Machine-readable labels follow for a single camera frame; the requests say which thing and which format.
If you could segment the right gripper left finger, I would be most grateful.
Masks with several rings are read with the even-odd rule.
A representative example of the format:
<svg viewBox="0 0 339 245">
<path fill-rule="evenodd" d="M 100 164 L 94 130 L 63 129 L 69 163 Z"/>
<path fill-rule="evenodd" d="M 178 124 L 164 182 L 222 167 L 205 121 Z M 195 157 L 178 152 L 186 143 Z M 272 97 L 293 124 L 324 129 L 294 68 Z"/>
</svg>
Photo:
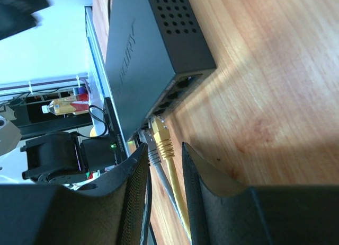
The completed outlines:
<svg viewBox="0 0 339 245">
<path fill-rule="evenodd" d="M 2 185 L 1 244 L 140 244 L 148 146 L 77 190 Z"/>
</svg>

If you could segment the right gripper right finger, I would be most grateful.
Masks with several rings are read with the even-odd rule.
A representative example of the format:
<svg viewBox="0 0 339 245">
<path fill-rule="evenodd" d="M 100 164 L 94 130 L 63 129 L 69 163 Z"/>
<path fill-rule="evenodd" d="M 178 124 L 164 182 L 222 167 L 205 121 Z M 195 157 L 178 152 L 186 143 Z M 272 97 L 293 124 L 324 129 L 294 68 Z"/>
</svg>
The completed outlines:
<svg viewBox="0 0 339 245">
<path fill-rule="evenodd" d="M 193 244 L 338 244 L 338 186 L 245 185 L 182 144 Z"/>
</svg>

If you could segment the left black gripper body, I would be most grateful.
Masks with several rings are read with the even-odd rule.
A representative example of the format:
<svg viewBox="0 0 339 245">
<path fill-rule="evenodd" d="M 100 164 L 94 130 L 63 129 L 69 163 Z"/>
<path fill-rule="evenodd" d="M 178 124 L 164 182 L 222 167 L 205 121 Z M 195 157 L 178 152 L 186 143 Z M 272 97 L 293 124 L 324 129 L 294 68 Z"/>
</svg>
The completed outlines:
<svg viewBox="0 0 339 245">
<path fill-rule="evenodd" d="M 48 0 L 1 0 L 1 39 L 36 27 L 34 13 L 49 6 Z"/>
</svg>

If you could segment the black network switch box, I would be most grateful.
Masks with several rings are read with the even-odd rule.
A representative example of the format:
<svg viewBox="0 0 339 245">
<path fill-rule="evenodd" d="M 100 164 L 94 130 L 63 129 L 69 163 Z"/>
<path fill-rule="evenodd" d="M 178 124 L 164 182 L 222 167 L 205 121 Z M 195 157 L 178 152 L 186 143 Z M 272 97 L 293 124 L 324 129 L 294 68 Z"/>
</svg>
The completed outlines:
<svg viewBox="0 0 339 245">
<path fill-rule="evenodd" d="M 112 0 L 105 70 L 126 140 L 216 67 L 189 0 Z"/>
</svg>

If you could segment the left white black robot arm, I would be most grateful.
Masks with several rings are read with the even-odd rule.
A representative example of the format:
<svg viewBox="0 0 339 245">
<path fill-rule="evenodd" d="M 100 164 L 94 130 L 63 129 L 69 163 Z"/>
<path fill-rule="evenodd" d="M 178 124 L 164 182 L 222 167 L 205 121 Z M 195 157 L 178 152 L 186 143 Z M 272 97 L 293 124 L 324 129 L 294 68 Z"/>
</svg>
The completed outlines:
<svg viewBox="0 0 339 245">
<path fill-rule="evenodd" d="M 1 39 L 13 36 L 37 25 L 34 12 L 47 8 L 47 0 L 1 0 Z M 104 108 L 98 109 L 102 117 L 91 113 L 91 117 L 104 125 L 101 134 L 86 137 L 80 142 L 78 132 L 50 132 L 26 141 L 17 152 L 26 158 L 7 162 L 1 159 L 1 183 L 49 183 L 72 184 L 88 179 L 88 173 L 97 172 L 120 164 L 127 158 L 121 144 L 121 133 L 109 98 Z"/>
</svg>

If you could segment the plastic drink bottle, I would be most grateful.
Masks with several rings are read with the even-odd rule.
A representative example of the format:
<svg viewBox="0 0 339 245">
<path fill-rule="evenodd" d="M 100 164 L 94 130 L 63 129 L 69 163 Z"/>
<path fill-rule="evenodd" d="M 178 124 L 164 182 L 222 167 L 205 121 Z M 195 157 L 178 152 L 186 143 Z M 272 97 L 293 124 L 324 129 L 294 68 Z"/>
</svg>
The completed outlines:
<svg viewBox="0 0 339 245">
<path fill-rule="evenodd" d="M 89 97 L 85 93 L 54 99 L 48 105 L 41 106 L 41 110 L 43 113 L 51 113 L 56 116 L 84 114 L 89 110 Z"/>
</svg>

